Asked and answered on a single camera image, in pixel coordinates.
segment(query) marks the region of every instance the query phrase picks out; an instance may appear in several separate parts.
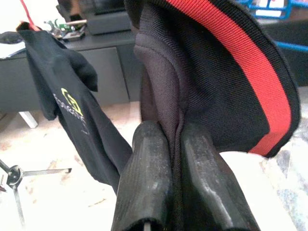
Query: black t-shirt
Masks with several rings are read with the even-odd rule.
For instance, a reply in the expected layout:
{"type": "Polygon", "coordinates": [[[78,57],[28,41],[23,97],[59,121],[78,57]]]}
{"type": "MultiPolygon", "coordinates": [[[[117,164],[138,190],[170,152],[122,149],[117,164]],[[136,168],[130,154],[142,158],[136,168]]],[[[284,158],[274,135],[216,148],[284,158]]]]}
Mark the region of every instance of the black t-shirt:
{"type": "Polygon", "coordinates": [[[97,91],[94,68],[46,31],[19,34],[45,117],[59,117],[89,173],[116,191],[132,150],[90,92],[97,91]]]}

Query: black fabric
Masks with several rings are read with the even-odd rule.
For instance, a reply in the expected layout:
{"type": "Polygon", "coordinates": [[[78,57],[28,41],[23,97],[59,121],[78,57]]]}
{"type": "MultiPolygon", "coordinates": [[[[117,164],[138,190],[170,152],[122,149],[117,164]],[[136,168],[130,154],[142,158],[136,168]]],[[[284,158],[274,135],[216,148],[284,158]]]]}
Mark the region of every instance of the black fabric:
{"type": "MultiPolygon", "coordinates": [[[[298,126],[296,84],[277,48],[242,7],[229,0],[211,3],[242,27],[281,81],[292,121],[267,157],[274,156],[298,126]]],[[[208,130],[218,151],[246,152],[268,134],[269,124],[245,73],[206,28],[166,0],[126,0],[125,4],[133,27],[139,29],[135,54],[147,72],[142,80],[142,119],[156,119],[169,142],[173,230],[184,230],[180,157],[184,124],[193,122],[208,130]]]]}
{"type": "Polygon", "coordinates": [[[90,92],[97,91],[95,70],[45,31],[19,33],[45,117],[59,117],[89,173],[117,191],[132,150],[90,92]]]}

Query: red stripe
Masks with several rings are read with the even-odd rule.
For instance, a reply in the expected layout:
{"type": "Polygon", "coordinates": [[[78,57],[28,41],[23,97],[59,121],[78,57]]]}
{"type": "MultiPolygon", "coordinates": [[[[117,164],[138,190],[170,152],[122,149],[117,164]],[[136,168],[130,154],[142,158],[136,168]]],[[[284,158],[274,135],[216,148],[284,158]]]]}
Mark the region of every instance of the red stripe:
{"type": "Polygon", "coordinates": [[[26,15],[27,15],[27,18],[28,18],[28,20],[29,20],[30,26],[33,26],[34,24],[33,24],[32,18],[30,17],[28,8],[27,8],[27,6],[26,6],[24,0],[20,0],[20,2],[21,2],[22,6],[23,6],[23,8],[24,8],[24,10],[25,10],[25,12],[26,12],[26,15]]]}
{"type": "Polygon", "coordinates": [[[267,155],[291,125],[291,109],[272,65],[243,29],[209,0],[167,1],[206,27],[231,53],[245,73],[270,128],[269,133],[250,152],[267,155]]]}

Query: white wall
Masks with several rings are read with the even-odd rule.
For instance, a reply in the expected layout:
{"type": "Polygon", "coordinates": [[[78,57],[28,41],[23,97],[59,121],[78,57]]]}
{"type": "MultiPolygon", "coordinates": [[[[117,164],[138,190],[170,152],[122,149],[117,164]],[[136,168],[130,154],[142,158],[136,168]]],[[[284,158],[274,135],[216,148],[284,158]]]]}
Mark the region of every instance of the white wall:
{"type": "MultiPolygon", "coordinates": [[[[55,8],[58,5],[57,0],[24,0],[24,2],[37,26],[44,27],[44,21],[54,21],[57,18],[65,22],[55,8]]],[[[20,21],[28,21],[20,0],[0,0],[0,33],[15,31],[20,21]]]]}

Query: white table leg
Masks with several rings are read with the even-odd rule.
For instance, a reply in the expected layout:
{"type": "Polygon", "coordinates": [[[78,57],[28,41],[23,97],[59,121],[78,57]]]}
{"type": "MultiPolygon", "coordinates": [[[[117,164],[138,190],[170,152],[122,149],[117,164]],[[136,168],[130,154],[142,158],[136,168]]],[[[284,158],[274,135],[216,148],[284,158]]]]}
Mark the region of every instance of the white table leg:
{"type": "Polygon", "coordinates": [[[38,123],[30,114],[30,112],[19,112],[21,117],[25,120],[25,122],[29,125],[30,128],[36,128],[38,123]]]}

